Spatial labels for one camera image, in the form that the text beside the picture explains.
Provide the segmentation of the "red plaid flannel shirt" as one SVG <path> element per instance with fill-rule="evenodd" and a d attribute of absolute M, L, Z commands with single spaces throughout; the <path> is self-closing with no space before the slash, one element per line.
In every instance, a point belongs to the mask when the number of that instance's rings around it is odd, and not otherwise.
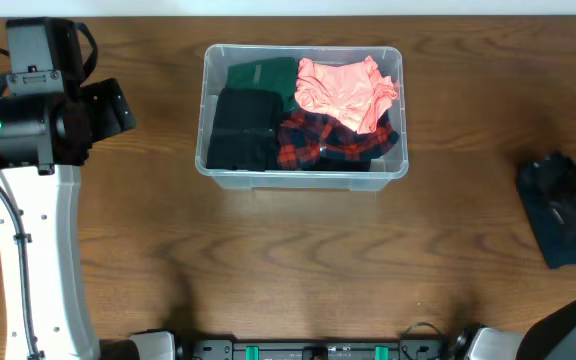
<path fill-rule="evenodd" d="M 315 170 L 366 163 L 387 154 L 399 138 L 387 113 L 374 132 L 358 134 L 331 116 L 298 110 L 279 126 L 277 164 L 282 170 Z"/>

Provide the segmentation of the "navy garment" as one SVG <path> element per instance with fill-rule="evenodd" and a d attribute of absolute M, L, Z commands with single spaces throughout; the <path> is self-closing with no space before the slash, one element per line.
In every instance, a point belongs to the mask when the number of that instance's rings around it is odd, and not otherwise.
<path fill-rule="evenodd" d="M 563 220 L 558 211 L 560 197 L 548 198 L 525 184 L 528 166 L 523 164 L 516 177 L 516 188 L 538 247 L 550 269 L 576 265 L 576 220 Z"/>

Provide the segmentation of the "dark green garment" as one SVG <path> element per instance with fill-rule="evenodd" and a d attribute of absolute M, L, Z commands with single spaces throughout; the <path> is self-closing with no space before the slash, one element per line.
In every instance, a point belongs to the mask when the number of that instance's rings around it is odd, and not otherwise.
<path fill-rule="evenodd" d="M 226 87 L 273 92 L 281 96 L 284 111 L 297 108 L 294 98 L 298 62 L 292 57 L 275 57 L 232 65 L 228 68 Z"/>

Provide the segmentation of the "black garment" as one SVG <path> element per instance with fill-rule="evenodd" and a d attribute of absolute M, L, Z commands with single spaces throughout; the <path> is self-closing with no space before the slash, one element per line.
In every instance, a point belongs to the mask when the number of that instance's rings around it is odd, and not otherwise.
<path fill-rule="evenodd" d="M 277 170 L 279 94 L 225 88 L 218 97 L 206 167 L 232 171 Z"/>

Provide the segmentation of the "pink garment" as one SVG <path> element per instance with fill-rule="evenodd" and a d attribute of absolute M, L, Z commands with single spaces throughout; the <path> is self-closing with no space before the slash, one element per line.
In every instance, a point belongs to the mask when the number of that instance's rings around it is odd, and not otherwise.
<path fill-rule="evenodd" d="M 381 74 L 371 56 L 342 66 L 309 58 L 299 62 L 294 94 L 299 107 L 331 116 L 359 135 L 374 133 L 378 120 L 398 97 L 398 87 L 390 76 Z"/>

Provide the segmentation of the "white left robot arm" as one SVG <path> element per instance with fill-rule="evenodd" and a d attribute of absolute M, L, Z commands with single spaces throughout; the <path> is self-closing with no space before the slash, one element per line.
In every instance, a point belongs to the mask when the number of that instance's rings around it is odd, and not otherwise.
<path fill-rule="evenodd" d="M 84 296 L 78 241 L 81 169 L 92 146 L 136 121 L 115 79 L 91 82 L 86 25 L 6 24 L 0 75 L 0 259 L 9 359 L 104 359 Z"/>

